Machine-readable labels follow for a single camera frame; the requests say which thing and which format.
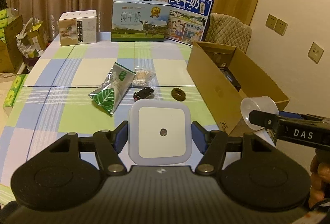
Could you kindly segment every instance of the beige chair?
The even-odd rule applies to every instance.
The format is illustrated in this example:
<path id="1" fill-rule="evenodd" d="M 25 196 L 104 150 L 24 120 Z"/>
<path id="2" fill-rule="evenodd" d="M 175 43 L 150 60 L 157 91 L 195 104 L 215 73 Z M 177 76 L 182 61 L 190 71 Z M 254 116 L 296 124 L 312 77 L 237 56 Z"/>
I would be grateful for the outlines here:
<path id="1" fill-rule="evenodd" d="M 246 53 L 251 33 L 251 28 L 239 19 L 229 15 L 211 13 L 210 27 L 205 41 L 236 46 Z"/>

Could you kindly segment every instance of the brown cardboard box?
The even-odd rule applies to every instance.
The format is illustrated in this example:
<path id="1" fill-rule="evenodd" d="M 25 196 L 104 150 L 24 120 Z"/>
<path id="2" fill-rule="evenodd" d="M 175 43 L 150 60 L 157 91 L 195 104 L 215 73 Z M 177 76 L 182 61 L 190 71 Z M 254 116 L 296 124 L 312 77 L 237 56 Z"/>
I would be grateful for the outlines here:
<path id="1" fill-rule="evenodd" d="M 34 44 L 36 48 L 40 47 L 41 50 L 45 50 L 48 44 L 48 33 L 45 28 L 44 22 L 39 22 L 32 27 L 32 31 L 27 33 L 31 44 Z"/>
<path id="2" fill-rule="evenodd" d="M 219 70 L 226 66 L 241 85 L 238 92 Z M 277 84 L 247 55 L 234 46 L 195 42 L 187 71 L 194 81 L 218 127 L 230 136 L 242 136 L 252 130 L 240 113 L 244 97 L 269 96 L 278 109 L 289 103 Z"/>
<path id="3" fill-rule="evenodd" d="M 23 29 L 22 16 L 4 28 L 6 42 L 0 40 L 0 73 L 16 73 L 23 63 L 22 55 L 17 48 L 16 35 Z"/>

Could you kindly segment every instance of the cow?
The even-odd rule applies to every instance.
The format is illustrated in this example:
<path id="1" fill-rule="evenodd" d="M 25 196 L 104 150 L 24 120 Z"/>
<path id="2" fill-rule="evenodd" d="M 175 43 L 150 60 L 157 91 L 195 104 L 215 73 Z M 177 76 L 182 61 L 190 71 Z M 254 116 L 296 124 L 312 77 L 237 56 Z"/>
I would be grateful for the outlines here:
<path id="1" fill-rule="evenodd" d="M 158 25 L 151 25 L 150 31 L 153 36 L 156 35 L 157 28 L 158 28 Z"/>
<path id="2" fill-rule="evenodd" d="M 151 28 L 152 25 L 147 24 L 148 21 L 140 21 L 140 22 L 142 23 L 143 32 L 144 32 L 145 37 L 146 37 L 147 34 L 148 34 L 148 31 L 149 31 L 149 29 Z"/>

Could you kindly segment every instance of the light blue milk box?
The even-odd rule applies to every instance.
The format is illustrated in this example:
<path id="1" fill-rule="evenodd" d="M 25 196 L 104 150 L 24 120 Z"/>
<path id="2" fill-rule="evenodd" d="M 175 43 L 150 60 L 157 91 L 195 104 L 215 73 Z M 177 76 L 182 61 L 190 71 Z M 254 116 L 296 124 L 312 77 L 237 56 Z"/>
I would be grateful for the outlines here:
<path id="1" fill-rule="evenodd" d="M 170 9 L 161 0 L 113 0 L 111 41 L 163 41 Z"/>

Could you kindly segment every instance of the electrical socket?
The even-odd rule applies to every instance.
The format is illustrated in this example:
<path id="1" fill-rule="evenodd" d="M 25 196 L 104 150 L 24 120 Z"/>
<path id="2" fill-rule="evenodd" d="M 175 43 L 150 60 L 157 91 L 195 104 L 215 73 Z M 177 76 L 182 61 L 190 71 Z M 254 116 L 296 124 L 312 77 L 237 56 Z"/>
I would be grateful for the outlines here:
<path id="1" fill-rule="evenodd" d="M 281 19 L 278 19 L 274 30 L 275 30 L 275 32 L 277 32 L 278 34 L 283 36 L 287 27 L 288 27 L 288 24 L 286 24 Z"/>
<path id="2" fill-rule="evenodd" d="M 321 56 L 323 55 L 323 52 L 324 50 L 319 47 L 315 42 L 313 42 L 308 52 L 308 57 L 312 59 L 316 64 L 318 64 L 321 59 Z"/>
<path id="3" fill-rule="evenodd" d="M 273 15 L 269 14 L 267 21 L 266 21 L 266 27 L 269 27 L 270 29 L 274 29 L 276 21 L 277 21 L 277 18 L 274 17 Z"/>

